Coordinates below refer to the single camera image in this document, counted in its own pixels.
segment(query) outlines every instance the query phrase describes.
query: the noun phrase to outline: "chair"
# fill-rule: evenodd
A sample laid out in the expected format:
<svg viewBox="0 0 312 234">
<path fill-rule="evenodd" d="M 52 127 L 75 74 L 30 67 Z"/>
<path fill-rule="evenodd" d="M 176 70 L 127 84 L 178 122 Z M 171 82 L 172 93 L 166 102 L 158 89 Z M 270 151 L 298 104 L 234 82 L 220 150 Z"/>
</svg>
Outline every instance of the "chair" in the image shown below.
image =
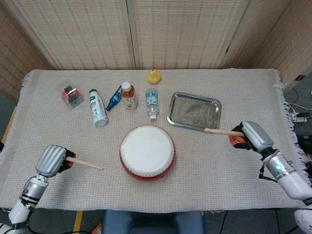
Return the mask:
<svg viewBox="0 0 312 234">
<path fill-rule="evenodd" d="M 106 210 L 103 234 L 206 234 L 201 212 L 149 214 Z"/>
</svg>

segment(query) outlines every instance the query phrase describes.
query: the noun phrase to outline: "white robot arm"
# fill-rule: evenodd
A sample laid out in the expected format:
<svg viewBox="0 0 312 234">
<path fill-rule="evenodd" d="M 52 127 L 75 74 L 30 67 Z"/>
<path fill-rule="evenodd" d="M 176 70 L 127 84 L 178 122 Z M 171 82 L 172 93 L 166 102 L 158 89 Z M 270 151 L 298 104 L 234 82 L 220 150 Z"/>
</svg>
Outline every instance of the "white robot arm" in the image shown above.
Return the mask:
<svg viewBox="0 0 312 234">
<path fill-rule="evenodd" d="M 306 205 L 306 207 L 294 213 L 294 218 L 302 231 L 312 234 L 312 188 L 292 166 L 292 162 L 287 161 L 279 150 L 272 148 L 273 140 L 260 125 L 250 121 L 243 121 L 233 130 L 243 132 L 246 140 L 241 142 L 239 139 L 230 136 L 232 145 L 236 148 L 253 149 L 260 153 L 263 165 L 274 176 L 285 193 L 291 199 L 302 200 Z"/>
<path fill-rule="evenodd" d="M 30 178 L 21 191 L 19 200 L 9 214 L 12 226 L 0 223 L 0 234 L 23 234 L 28 226 L 28 219 L 48 187 L 48 178 L 54 177 L 72 166 L 65 157 L 76 155 L 57 145 L 49 145 L 39 159 L 36 170 L 37 176 Z"/>
</svg>

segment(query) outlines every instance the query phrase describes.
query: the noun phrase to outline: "water bottle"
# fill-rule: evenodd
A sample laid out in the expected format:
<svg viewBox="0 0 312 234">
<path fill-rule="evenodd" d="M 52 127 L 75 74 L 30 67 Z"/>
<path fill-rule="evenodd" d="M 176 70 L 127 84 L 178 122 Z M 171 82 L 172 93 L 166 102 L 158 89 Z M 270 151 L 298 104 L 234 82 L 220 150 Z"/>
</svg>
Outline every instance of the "water bottle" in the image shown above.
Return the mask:
<svg viewBox="0 0 312 234">
<path fill-rule="evenodd" d="M 147 114 L 150 116 L 150 120 L 156 120 L 158 110 L 158 94 L 155 88 L 149 88 L 146 90 L 146 105 Z"/>
<path fill-rule="evenodd" d="M 90 90 L 90 108 L 94 124 L 99 127 L 107 123 L 104 104 L 96 89 Z"/>
</svg>

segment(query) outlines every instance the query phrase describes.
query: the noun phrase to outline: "metal plate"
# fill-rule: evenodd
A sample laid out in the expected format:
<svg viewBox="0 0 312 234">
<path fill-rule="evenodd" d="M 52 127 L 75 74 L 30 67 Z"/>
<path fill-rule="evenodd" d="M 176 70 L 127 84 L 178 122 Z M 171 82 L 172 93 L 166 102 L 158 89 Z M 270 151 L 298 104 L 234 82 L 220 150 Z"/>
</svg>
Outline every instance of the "metal plate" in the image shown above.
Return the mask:
<svg viewBox="0 0 312 234">
<path fill-rule="evenodd" d="M 221 103 L 213 98 L 174 93 L 167 120 L 172 125 L 204 131 L 220 126 Z"/>
</svg>

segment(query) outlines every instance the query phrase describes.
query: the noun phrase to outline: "small box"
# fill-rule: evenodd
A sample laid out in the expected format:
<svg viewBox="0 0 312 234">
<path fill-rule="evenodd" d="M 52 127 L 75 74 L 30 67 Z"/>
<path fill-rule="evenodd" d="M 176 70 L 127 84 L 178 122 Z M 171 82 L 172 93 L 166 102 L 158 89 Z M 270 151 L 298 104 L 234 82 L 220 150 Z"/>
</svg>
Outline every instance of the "small box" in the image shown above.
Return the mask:
<svg viewBox="0 0 312 234">
<path fill-rule="evenodd" d="M 59 84 L 56 90 L 63 101 L 72 109 L 84 101 L 78 89 L 69 79 Z"/>
</svg>

